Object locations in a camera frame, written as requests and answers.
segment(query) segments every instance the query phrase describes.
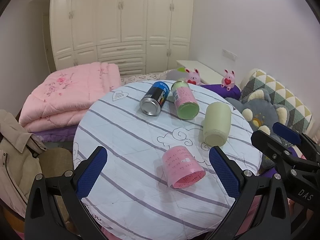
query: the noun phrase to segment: pink cup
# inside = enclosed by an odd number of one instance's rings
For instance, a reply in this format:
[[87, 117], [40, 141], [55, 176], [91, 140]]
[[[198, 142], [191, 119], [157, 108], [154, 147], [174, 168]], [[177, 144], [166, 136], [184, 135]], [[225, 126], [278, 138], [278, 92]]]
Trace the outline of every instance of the pink cup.
[[205, 176], [204, 169], [184, 146], [167, 150], [162, 156], [162, 162], [169, 187], [189, 187]]

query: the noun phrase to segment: pink bunny figurine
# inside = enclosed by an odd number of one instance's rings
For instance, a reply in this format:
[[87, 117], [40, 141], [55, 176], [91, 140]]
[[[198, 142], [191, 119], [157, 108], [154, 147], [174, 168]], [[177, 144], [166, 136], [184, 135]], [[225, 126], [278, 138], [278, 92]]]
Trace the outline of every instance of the pink bunny figurine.
[[221, 87], [227, 87], [227, 91], [230, 91], [230, 89], [235, 86], [235, 72], [232, 70], [231, 73], [229, 73], [227, 69], [224, 71], [226, 72], [226, 75], [221, 81]]
[[186, 81], [187, 83], [200, 86], [200, 84], [201, 84], [201, 79], [200, 79], [199, 71], [198, 71], [196, 68], [195, 68], [195, 72], [191, 72], [191, 71], [188, 70], [187, 68], [186, 68], [185, 70], [186, 70], [186, 72], [189, 73], [185, 81]]

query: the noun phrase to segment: electrical socket panel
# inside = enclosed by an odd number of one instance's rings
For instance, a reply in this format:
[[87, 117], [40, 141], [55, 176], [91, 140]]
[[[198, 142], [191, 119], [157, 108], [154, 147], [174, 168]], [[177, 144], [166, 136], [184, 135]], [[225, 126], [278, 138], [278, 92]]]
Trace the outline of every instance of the electrical socket panel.
[[232, 53], [232, 52], [230, 52], [230, 51], [228, 51], [226, 49], [222, 50], [222, 55], [223, 55], [223, 57], [231, 59], [232, 61], [236, 61], [236, 59], [237, 59], [237, 55], [236, 54], [234, 54], [234, 53]]

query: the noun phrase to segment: blue and black can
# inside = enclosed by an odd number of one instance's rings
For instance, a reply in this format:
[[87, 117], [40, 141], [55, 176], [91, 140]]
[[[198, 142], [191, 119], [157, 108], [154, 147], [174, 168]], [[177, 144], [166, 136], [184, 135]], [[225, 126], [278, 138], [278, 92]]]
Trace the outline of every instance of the blue and black can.
[[162, 81], [155, 82], [140, 101], [142, 112], [152, 116], [159, 115], [169, 92], [170, 89], [166, 83]]

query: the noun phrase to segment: beige jacket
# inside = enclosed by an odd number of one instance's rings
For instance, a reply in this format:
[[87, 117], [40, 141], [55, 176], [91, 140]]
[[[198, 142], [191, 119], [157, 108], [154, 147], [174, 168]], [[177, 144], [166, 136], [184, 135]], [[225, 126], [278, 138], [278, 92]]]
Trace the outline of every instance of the beige jacket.
[[0, 198], [25, 217], [33, 180], [42, 173], [37, 156], [46, 148], [5, 110], [0, 110], [0, 133], [3, 136], [0, 142]]

